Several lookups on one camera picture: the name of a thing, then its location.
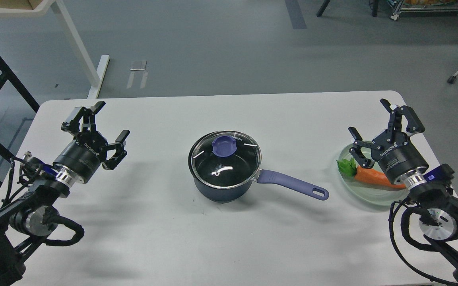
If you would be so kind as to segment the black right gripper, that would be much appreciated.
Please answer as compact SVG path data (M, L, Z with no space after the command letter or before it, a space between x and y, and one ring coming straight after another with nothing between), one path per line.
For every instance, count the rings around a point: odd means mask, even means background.
M425 132L425 126L413 108L406 105L392 106L386 99L380 99L380 103L390 114L387 129L374 138L373 143L368 143L363 141L356 128L349 127L349 133L354 138L349 153L365 169L372 169L377 162L389 182L396 185L402 174L411 170L424 174L429 168L427 161L409 139ZM362 148L372 148L372 159L364 156Z

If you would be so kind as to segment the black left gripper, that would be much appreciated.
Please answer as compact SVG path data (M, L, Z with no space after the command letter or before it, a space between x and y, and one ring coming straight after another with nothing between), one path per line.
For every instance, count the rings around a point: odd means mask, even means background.
M61 125L61 130L74 136L74 139L53 161L53 166L57 170L60 167L69 168L77 174L82 184L93 177L100 165L104 170L114 170L128 154L125 140L130 134L129 130L122 130L111 144L96 131L95 116L105 104L99 101L91 107L75 107ZM114 154L107 159L109 151L114 151Z

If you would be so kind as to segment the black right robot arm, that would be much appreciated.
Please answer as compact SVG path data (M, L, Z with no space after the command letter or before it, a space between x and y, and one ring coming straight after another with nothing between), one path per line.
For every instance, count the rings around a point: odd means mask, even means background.
M410 137L422 133L425 127L413 108L392 106L386 99L380 103L390 115L387 128L371 141L364 141L354 127L349 132L354 142L349 153L356 163L370 169L378 163L389 183L404 184L408 195L390 207L388 219L392 246L405 262L394 238L393 223L400 207L402 237L421 251L438 252L453 267L455 282L422 272L406 263L417 274L440 284L458 286L458 251L449 242L458 240L458 198L453 195L454 170L442 164L428 171L428 163L411 142Z

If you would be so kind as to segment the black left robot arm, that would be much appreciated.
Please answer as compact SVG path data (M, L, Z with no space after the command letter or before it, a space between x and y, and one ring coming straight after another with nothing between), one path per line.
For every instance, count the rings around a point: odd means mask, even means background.
M21 187L14 194L8 190L0 208L0 286L22 279L25 261L41 245L67 247L83 238L83 227L61 216L53 204L66 198L75 183L87 183L99 167L113 170L126 157L129 130L109 143L96 129L96 115L104 105L99 101L74 108L61 125L73 140L52 164L30 153L18 158Z

